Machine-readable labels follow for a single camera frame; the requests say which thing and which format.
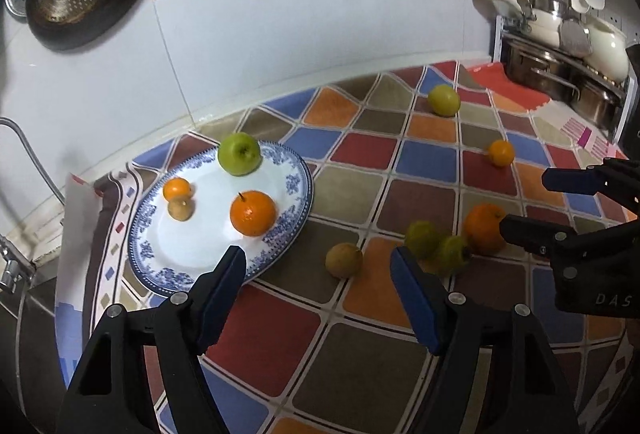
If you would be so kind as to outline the small orange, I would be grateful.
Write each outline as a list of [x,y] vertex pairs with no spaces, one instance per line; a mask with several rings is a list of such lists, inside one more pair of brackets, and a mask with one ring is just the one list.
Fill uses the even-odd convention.
[[162,192],[167,202],[176,198],[190,199],[193,195],[191,183],[181,177],[168,179],[162,186]]
[[515,160],[515,149],[509,141],[496,140],[487,148],[487,156],[491,164],[497,167],[508,167]]

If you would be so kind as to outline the small green persimmon front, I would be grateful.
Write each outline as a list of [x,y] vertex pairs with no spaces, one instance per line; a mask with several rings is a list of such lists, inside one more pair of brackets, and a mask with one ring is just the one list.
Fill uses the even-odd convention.
[[465,237],[452,235],[443,239],[435,252],[436,275],[447,278],[457,275],[469,266],[471,250]]

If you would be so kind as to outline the small green persimmon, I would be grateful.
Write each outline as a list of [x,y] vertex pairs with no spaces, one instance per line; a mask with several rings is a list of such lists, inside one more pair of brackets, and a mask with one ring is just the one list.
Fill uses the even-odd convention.
[[457,275],[469,266],[471,250],[465,237],[452,235],[443,239],[435,252],[436,275],[447,278]]
[[416,259],[425,259],[434,254],[446,236],[447,232],[439,224],[428,220],[416,220],[409,225],[405,233],[404,246]]

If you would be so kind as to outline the large orange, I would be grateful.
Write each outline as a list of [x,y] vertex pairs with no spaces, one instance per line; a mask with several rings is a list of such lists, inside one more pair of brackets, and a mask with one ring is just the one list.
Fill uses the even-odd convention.
[[506,211],[498,205],[483,203],[474,206],[462,225],[463,235],[475,254],[495,255],[506,247],[500,233],[500,221]]
[[278,209],[273,199],[256,190],[239,192],[230,207],[233,228],[248,237],[264,235],[277,217]]

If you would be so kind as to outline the small green persimmon back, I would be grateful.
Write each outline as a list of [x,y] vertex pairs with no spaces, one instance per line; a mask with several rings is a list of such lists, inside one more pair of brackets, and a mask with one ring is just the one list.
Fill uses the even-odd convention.
[[428,220],[416,220],[409,225],[405,233],[404,246],[416,259],[425,259],[434,254],[446,236],[447,232],[439,224]]

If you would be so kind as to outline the brown kiwi back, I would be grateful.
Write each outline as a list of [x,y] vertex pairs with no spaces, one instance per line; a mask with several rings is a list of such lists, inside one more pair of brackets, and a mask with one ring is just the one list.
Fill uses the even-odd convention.
[[352,243],[334,245],[326,253],[326,270],[335,278],[348,279],[360,270],[363,255],[358,246]]

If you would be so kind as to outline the brown kiwi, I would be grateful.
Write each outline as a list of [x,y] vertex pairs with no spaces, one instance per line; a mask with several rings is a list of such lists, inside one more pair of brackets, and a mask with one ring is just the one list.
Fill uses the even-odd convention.
[[335,278],[348,279],[360,270],[363,255],[358,246],[352,243],[334,245],[326,253],[326,270]]
[[177,221],[187,221],[194,213],[194,202],[189,197],[175,197],[167,203],[168,215]]

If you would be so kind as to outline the yellow-green pear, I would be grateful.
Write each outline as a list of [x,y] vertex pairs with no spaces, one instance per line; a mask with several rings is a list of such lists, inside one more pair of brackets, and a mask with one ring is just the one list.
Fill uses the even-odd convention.
[[432,112],[442,117],[454,117],[461,105],[457,91],[445,84],[435,86],[428,93],[427,100]]

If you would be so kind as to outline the brown kiwi front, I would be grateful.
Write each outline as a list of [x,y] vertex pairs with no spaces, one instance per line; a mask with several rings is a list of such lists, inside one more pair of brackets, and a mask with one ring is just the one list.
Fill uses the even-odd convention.
[[175,197],[167,203],[168,215],[177,221],[187,221],[194,213],[194,202],[189,197]]

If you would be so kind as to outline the green apple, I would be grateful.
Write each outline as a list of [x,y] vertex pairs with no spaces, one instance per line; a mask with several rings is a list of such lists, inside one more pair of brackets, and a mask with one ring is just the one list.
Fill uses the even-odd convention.
[[262,163],[258,141],[247,133],[233,133],[220,142],[218,163],[232,176],[248,175]]

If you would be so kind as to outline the red striped cloth mat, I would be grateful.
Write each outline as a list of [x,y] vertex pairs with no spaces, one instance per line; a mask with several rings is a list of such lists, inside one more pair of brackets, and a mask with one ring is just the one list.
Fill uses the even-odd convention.
[[506,100],[508,105],[524,110],[529,116],[546,121],[597,160],[603,157],[626,159],[619,146],[614,145],[600,129],[588,123],[569,105],[508,79],[502,63],[463,63],[463,66],[475,84],[490,90],[499,100]]

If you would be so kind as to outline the steel pot lower rack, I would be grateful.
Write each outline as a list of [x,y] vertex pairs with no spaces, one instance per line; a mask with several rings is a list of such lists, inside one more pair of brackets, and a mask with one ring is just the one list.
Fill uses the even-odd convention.
[[506,35],[501,61],[512,82],[548,94],[555,101],[570,103],[580,98],[580,90],[570,80],[572,68],[559,53]]

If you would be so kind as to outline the blue white porcelain plate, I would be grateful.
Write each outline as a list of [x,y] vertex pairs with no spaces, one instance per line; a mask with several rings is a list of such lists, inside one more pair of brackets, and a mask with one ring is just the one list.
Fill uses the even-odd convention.
[[[140,200],[128,237],[132,271],[149,290],[164,296],[189,291],[202,273],[212,271],[230,245],[246,256],[245,279],[268,269],[302,231],[314,199],[309,168],[291,148],[262,141],[262,164],[244,177],[233,177],[217,161],[217,149],[195,154],[163,175]],[[189,181],[194,213],[186,221],[172,218],[163,196],[171,178]],[[232,202],[241,192],[260,191],[277,209],[273,226],[257,238],[232,226]]]

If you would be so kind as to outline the colourful diamond pattern mat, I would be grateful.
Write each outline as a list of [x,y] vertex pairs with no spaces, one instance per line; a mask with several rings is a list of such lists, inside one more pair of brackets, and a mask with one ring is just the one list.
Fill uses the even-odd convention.
[[521,215],[580,233],[628,223],[602,194],[553,193],[548,167],[597,164],[615,149],[563,105],[510,82],[499,64],[456,61],[342,80],[251,106],[143,152],[99,183],[103,201],[81,329],[108,306],[160,305],[195,273],[160,245],[165,183],[212,181],[214,150],[243,131],[278,142],[270,197],[276,241],[248,254],[250,282],[204,376],[235,433],[407,433],[435,382],[390,276],[411,228],[449,239],[447,289],[480,305],[533,308],[583,430],[608,406],[630,358],[620,319],[563,313],[540,256],[490,241],[488,216]]

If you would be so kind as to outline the cream handled saucepan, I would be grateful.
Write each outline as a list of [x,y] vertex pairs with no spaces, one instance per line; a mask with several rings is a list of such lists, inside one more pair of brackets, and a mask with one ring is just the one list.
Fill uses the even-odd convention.
[[560,27],[567,12],[564,0],[489,0],[506,4],[518,31],[538,44],[559,49]]

